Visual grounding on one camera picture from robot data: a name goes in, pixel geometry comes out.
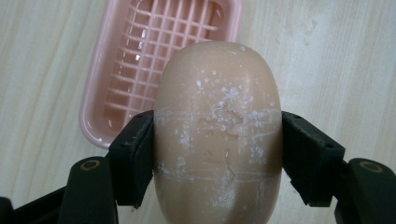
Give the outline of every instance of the wet soap surface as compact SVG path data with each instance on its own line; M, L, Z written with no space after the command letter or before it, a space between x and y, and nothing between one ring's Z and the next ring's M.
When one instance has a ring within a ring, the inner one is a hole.
M166 66L154 110L155 184L169 223L263 223L281 171L272 73L252 49L206 42Z

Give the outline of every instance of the beige soap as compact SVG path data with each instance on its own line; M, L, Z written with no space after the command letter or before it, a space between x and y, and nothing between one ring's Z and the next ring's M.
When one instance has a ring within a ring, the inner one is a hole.
M154 109L154 180L169 224L266 223L279 190L276 83L256 51L229 42L182 49Z

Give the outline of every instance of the pink soap dish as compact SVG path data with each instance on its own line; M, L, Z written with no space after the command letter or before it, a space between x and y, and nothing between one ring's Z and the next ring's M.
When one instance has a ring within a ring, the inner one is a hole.
M136 114L153 108L174 53L236 41L242 0L108 0L80 109L80 128L107 148Z

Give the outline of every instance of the wood grain surface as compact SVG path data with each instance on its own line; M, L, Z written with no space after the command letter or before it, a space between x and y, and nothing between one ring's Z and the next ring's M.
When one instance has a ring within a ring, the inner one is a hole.
M78 127L105 0L0 1L0 195L14 207L65 185L104 156ZM282 109L346 148L396 169L396 1L245 0L239 42L270 65ZM270 223L335 223L282 176ZM165 223L153 183L120 223Z

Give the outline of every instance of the soap bar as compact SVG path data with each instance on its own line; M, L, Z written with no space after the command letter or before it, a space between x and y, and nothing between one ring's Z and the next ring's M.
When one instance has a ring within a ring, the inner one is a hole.
M259 53L218 41L178 52L154 106L154 181L167 222L266 223L279 190L281 122Z

